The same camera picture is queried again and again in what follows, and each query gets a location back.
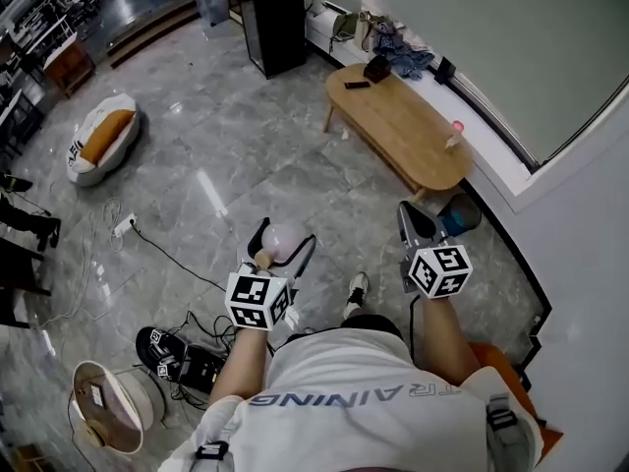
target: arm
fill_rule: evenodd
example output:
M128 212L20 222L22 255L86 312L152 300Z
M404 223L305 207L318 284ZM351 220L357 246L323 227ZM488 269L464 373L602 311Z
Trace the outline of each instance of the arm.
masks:
M424 344L429 370L459 385L481 368L456 318L450 301L424 301Z
M266 337L266 330L239 330L234 347L209 395L209 405L227 395L238 395L247 399L262 391Z

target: wooden coffee table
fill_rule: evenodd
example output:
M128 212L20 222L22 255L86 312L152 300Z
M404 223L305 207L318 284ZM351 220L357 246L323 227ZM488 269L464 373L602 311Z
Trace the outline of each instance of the wooden coffee table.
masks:
M427 190L458 184L472 167L465 142L449 151L452 126L416 92L394 75L370 88L345 89L345 83L367 81L365 65L351 65L325 81L330 108L323 132L336 110L397 172L420 199Z

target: power strip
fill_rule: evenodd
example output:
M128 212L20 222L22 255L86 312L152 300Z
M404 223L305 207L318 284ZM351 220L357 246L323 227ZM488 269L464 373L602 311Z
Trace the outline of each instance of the power strip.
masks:
M122 222L120 222L115 228L114 228L114 236L116 238L120 238L121 236L123 236L127 231L131 230L131 221L134 222L134 224L138 223L138 218L131 213L127 218L125 218Z

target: backpack strap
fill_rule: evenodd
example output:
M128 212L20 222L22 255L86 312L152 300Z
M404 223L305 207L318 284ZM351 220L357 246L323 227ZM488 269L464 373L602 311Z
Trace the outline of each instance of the backpack strap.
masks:
M487 447L495 472L529 472L535 440L529 424L509 408L509 393L493 395L486 407Z

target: gray tile floor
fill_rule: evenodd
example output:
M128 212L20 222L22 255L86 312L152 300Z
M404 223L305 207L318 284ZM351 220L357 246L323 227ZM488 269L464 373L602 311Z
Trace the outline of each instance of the gray tile floor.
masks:
M3 422L15 443L39 444L62 470L86 470L70 444L66 419L71 374L80 361L127 368L138 362L134 339L142 326L178 325L189 309L210 326L224 309L219 291L133 233L115 252L102 218L109 199L122 202L123 216L137 214L146 236L216 281L235 268L237 244L258 220L300 220L318 245L293 310L296 329L338 325L349 279L362 269L372 282L368 309L389 316L408 339L411 296L403 293L398 273L395 212L410 193L339 119L329 134L321 132L323 81L332 67L311 56L303 67L268 81L250 62L237 25L225 23L213 33L205 39L195 22L118 70L99 68L51 111L14 163L15 174L35 183L27 197L63 219L59 247L46 252L39 269L52 297L26 295L24 305L35 323L71 317L44 329L10 329L0 370ZM77 189L65 176L67 144L98 101L122 91L144 113L138 143L103 183ZM450 196L431 196L428 205L438 211ZM17 198L15 203L22 205ZM29 234L2 232L28 248L35 245ZM453 299L463 328L518 362L530 348L526 332L541 305L486 221L460 239L475 266L465 291ZM185 330L215 347L193 327ZM283 324L272 343L280 345L291 332ZM199 418L196 409L169 401L164 424L133 457L91 448L81 436L76 440L97 470L154 470Z

